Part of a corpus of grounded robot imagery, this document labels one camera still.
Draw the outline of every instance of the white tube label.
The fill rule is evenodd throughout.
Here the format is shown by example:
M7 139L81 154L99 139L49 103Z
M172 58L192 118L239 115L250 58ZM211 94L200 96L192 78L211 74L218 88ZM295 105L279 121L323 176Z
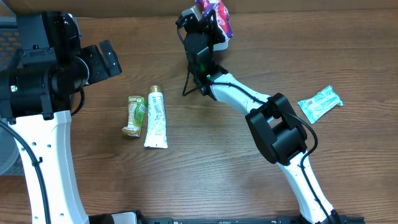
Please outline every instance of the white tube label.
M148 131L144 146L168 148L166 116L163 93L161 92L149 93L148 95Z

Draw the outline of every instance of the gold cap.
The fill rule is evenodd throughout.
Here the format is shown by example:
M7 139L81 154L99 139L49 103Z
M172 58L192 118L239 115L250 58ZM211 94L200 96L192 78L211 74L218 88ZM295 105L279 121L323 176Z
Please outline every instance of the gold cap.
M161 93L162 92L162 87L160 87L159 85L153 85L149 87L149 93Z

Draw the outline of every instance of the purple package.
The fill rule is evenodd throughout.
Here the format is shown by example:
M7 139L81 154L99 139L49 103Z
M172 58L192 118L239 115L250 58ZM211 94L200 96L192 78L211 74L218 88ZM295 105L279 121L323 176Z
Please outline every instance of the purple package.
M224 6L222 0L195 0L195 2L203 9L203 15L207 16L212 9L216 12L218 26L223 31L225 41L232 38L232 30L229 24L229 12Z

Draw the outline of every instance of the blue packet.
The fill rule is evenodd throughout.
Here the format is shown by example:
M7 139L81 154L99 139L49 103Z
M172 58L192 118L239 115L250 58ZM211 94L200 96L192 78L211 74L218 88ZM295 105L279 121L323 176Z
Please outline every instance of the blue packet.
M333 91L331 86L327 86L313 98L302 100L297 103L311 124L314 124L320 117L336 105L343 106L342 100Z

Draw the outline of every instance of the wooden tabletop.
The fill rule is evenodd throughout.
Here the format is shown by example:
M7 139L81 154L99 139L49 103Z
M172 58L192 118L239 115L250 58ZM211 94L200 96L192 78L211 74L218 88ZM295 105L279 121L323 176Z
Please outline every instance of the wooden tabletop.
M273 218L298 215L280 169L257 150L246 121L199 92L183 98L187 59L175 17L82 19L82 46L109 39L123 73L85 88L73 117L72 154L89 215L139 209L147 217ZM299 100L332 85L344 106L313 129L310 156L340 214L398 223L398 10L230 16L221 64L250 88ZM127 98L162 85L168 149L122 135ZM309 137L308 146L313 144ZM23 177L0 177L0 223L31 222Z

